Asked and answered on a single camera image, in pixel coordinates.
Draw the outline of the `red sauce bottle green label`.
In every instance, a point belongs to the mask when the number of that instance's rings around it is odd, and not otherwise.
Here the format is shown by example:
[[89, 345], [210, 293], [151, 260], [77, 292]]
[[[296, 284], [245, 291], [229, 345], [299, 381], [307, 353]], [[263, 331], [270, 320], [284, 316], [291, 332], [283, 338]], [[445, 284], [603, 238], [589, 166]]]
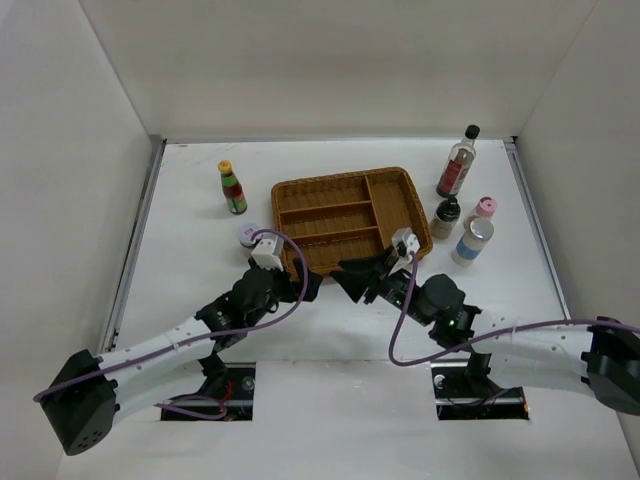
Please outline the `red sauce bottle green label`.
[[218, 163], [218, 171], [229, 211], [235, 215], [244, 214], [247, 210], [247, 202], [231, 162], [228, 160], [220, 161]]

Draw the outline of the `small jar white lid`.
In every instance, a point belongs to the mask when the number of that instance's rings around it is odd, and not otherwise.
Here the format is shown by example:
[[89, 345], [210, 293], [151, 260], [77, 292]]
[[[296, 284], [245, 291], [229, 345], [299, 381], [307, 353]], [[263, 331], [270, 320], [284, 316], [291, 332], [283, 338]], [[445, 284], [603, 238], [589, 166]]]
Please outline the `small jar white lid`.
[[258, 237], [254, 236], [255, 232], [260, 230], [261, 227], [255, 223], [246, 223], [238, 228], [237, 238], [241, 246], [244, 248], [252, 249]]

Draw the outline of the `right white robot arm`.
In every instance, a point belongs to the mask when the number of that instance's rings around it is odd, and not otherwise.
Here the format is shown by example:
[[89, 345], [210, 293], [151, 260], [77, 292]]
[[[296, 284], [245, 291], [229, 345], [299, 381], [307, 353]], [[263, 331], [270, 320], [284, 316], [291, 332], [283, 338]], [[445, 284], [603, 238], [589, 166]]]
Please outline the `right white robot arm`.
[[639, 330], [615, 319], [528, 322], [470, 305], [446, 274], [416, 280], [390, 250], [343, 260], [330, 276], [354, 302], [381, 298], [428, 328], [440, 352], [467, 352], [464, 384], [483, 396], [512, 387], [570, 391], [627, 415], [639, 413]]

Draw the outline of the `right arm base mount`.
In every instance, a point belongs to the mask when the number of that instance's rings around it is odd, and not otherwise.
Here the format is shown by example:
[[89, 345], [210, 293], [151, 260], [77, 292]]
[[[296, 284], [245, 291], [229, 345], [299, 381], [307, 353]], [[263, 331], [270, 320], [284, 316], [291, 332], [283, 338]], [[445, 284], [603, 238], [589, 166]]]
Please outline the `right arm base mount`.
[[528, 420], [522, 387], [502, 388], [490, 380], [478, 382], [465, 375], [462, 364], [431, 369], [436, 415], [441, 421]]

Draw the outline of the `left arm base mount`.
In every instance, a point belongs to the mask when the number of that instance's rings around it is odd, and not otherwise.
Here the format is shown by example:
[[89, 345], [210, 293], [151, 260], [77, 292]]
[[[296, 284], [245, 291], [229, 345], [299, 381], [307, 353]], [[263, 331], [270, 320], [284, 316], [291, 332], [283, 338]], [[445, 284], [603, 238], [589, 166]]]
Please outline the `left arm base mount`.
[[256, 364], [227, 364], [222, 380], [203, 393], [171, 400], [172, 410], [162, 409], [161, 421], [245, 422], [253, 419]]

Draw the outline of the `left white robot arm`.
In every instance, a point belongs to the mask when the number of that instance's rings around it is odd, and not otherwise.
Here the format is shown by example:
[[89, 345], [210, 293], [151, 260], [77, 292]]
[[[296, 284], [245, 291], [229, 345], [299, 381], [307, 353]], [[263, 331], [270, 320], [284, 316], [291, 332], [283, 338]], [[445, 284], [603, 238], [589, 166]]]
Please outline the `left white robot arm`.
[[64, 453], [93, 448], [120, 420], [149, 405], [219, 395], [227, 373], [220, 352], [267, 328], [264, 317], [281, 304], [297, 309], [317, 297], [322, 276], [301, 259], [294, 267], [296, 280], [286, 270], [252, 263], [230, 291], [169, 331], [106, 354], [71, 355], [50, 387], [35, 397]]

